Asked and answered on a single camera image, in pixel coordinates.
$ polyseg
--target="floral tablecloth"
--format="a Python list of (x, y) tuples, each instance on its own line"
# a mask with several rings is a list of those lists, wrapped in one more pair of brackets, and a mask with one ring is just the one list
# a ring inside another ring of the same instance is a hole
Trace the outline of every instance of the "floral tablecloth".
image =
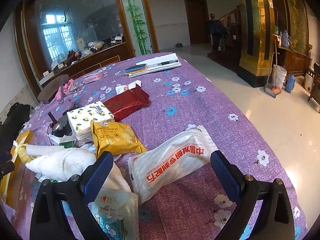
[[(307, 232), (305, 215), (279, 160), (253, 124), (209, 79), (182, 58), (179, 58), (182, 64), (179, 68), (134, 79), (124, 75), (124, 70), (137, 62), (166, 54), (168, 53), (145, 55), (103, 67), (97, 71), (102, 71), (104, 77), (83, 85), (71, 99), (81, 105), (104, 102), (116, 95), (117, 85), (141, 80), (142, 89), (150, 95), (151, 104), (131, 114), (122, 122), (131, 125), (148, 150), (154, 149), (185, 129), (203, 125), (218, 149), (242, 173), (252, 174), (257, 180), (283, 179), (294, 216), (296, 240), (302, 239)], [(81, 84), (83, 79), (78, 78), (76, 82)], [(25, 127), (35, 133), (36, 145), (49, 145), (46, 137), (47, 127), (51, 122), (48, 112), (51, 111), (59, 118), (71, 106), (72, 104), (65, 99), (63, 105), (53, 101), (37, 108)], [(132, 154), (123, 155), (116, 164), (130, 184), (127, 164), (129, 156)], [(25, 170), (18, 212), (13, 222), (23, 239), (29, 239), (31, 214), (40, 186), (34, 175), (28, 169)], [(250, 235), (260, 206), (261, 202), (258, 202), (241, 239)], [(207, 164), (192, 174), (162, 187), (152, 199), (139, 207), (140, 239), (214, 239), (235, 207), (235, 203), (226, 196), (210, 164)], [(75, 236), (80, 239), (81, 235), (74, 221), (71, 221), (71, 227)], [(116, 239), (124, 238), (119, 233)]]

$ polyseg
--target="tiled floor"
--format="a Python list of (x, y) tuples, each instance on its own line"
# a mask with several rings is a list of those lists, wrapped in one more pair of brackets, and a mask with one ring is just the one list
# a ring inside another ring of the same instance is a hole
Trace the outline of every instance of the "tiled floor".
[(166, 49), (176, 52), (209, 78), (255, 125), (293, 183), (308, 229), (320, 213), (320, 114), (297, 78), (291, 94), (276, 98), (252, 88), (236, 73), (207, 58), (210, 45)]

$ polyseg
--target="black pillar base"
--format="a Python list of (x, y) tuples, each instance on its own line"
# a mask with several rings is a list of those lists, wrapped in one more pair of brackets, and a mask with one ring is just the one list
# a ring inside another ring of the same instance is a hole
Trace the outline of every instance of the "black pillar base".
[(253, 88), (264, 87), (267, 83), (268, 76), (255, 76), (242, 67), (238, 67), (238, 77), (242, 78)]

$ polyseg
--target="person in dark clothes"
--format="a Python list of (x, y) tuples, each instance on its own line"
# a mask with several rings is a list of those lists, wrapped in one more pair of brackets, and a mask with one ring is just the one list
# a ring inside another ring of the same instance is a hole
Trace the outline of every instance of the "person in dark clothes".
[(214, 19), (214, 14), (210, 14), (210, 21), (207, 23), (206, 31), (212, 36), (212, 52), (217, 52), (220, 40), (226, 34), (225, 28), (219, 20)]

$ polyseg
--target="metal screw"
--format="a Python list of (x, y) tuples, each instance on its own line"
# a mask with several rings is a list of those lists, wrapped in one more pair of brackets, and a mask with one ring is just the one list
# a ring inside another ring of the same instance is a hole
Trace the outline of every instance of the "metal screw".
[(79, 178), (80, 178), (80, 176), (77, 174), (71, 176), (72, 181), (77, 181)]
[(278, 183), (279, 185), (283, 184), (282, 179), (276, 178), (276, 183)]
[(247, 175), (245, 175), (244, 177), (245, 177), (245, 179), (248, 180), (248, 181), (252, 181), (252, 180), (254, 179), (254, 177), (253, 177), (252, 175), (250, 175), (250, 174), (247, 174)]
[(49, 179), (44, 179), (44, 180), (42, 181), (42, 185), (43, 185), (43, 186), (48, 185), (49, 182), (50, 182)]

